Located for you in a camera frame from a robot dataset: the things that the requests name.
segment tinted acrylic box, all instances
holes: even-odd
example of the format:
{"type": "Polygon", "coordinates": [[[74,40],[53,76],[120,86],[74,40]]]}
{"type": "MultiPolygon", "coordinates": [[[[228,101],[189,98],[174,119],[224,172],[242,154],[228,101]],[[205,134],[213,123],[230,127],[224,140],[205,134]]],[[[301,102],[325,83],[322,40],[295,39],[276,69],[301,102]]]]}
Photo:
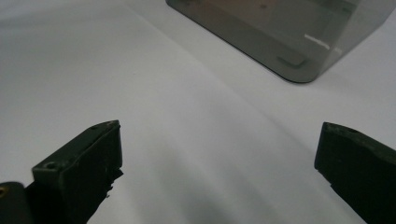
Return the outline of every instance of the tinted acrylic box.
{"type": "Polygon", "coordinates": [[[166,0],[288,81],[313,81],[380,26],[396,0],[166,0]]]}

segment white surface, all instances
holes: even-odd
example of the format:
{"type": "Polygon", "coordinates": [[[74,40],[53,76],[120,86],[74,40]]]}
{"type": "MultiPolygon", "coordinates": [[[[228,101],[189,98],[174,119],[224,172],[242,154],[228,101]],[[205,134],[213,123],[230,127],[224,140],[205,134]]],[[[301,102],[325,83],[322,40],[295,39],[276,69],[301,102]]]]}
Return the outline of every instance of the white surface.
{"type": "Polygon", "coordinates": [[[396,148],[396,15],[287,83],[164,0],[0,2],[0,182],[119,119],[123,172],[90,223],[364,223],[314,169],[323,121],[396,148]]]}

